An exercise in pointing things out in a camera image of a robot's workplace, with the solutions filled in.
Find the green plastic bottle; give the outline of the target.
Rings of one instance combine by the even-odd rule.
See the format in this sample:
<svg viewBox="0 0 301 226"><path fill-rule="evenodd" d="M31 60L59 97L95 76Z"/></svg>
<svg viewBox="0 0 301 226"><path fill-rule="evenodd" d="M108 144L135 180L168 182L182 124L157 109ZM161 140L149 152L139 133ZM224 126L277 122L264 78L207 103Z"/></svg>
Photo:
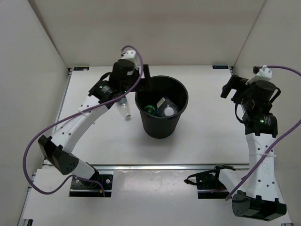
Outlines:
<svg viewBox="0 0 301 226"><path fill-rule="evenodd" d="M158 112L157 108L152 105L147 105L143 109L147 114L160 117L160 113Z"/></svg>

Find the white bottle orange label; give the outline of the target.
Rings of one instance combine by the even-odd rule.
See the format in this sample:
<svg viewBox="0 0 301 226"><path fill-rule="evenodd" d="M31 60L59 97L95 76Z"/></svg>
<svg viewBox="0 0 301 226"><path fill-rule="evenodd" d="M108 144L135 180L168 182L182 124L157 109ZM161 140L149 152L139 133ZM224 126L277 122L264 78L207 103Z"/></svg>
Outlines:
<svg viewBox="0 0 301 226"><path fill-rule="evenodd" d="M178 107L167 97L162 97L157 102L157 110L161 117L170 117L178 113Z"/></svg>

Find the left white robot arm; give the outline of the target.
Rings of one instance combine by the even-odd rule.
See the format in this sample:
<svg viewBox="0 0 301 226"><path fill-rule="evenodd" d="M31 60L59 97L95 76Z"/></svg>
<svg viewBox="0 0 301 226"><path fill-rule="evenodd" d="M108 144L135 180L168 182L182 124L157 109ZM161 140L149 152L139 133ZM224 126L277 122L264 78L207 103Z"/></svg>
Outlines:
<svg viewBox="0 0 301 226"><path fill-rule="evenodd" d="M118 102L122 94L150 90L148 65L143 65L142 71L143 79L139 77L139 70L132 61L118 60L112 72L104 74L90 89L76 117L67 120L49 137L41 136L38 139L43 155L62 175L73 174L79 177L87 188L98 185L98 171L73 155L72 151L90 126Z"/></svg>

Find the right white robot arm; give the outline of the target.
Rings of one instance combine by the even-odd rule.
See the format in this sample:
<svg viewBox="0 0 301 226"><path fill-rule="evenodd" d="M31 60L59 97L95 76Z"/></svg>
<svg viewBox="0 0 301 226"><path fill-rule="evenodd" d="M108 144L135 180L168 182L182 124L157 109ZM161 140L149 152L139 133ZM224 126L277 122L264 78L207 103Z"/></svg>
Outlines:
<svg viewBox="0 0 301 226"><path fill-rule="evenodd" d="M227 199L232 200L235 216L272 221L287 213L276 189L272 144L278 129L277 119L270 112L281 90L264 79L248 81L233 75L223 86L221 97L226 98L233 89L236 93L231 100L244 113L238 121L245 127L250 170L241 178L234 167L216 165L211 182L216 188L228 190Z"/></svg>

